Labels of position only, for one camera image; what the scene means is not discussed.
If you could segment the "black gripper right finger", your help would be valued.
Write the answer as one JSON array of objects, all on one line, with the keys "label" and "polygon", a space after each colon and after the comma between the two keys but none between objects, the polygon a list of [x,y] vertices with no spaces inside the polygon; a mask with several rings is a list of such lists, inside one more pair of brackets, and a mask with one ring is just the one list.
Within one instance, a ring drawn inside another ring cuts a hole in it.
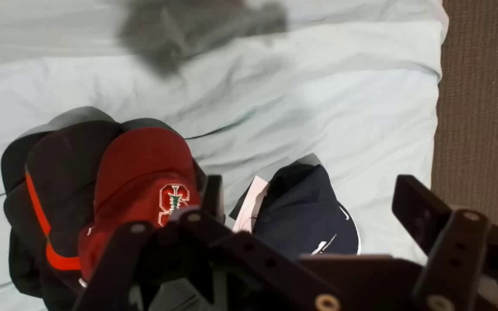
[{"label": "black gripper right finger", "polygon": [[393,215],[426,253],[412,291],[419,311],[497,311],[479,294],[483,277],[498,286],[498,225],[474,210],[452,210],[412,175],[395,186]]}]

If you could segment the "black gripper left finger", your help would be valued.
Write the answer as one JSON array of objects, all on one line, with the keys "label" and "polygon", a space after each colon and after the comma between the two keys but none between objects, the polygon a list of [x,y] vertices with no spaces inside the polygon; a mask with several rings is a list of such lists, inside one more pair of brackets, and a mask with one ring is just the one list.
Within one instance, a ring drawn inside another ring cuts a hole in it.
[{"label": "black gripper left finger", "polygon": [[332,286],[223,225],[220,177],[206,180],[199,208],[175,213],[166,227],[121,227],[73,311],[149,311],[171,281],[190,282],[213,311],[343,310]]}]

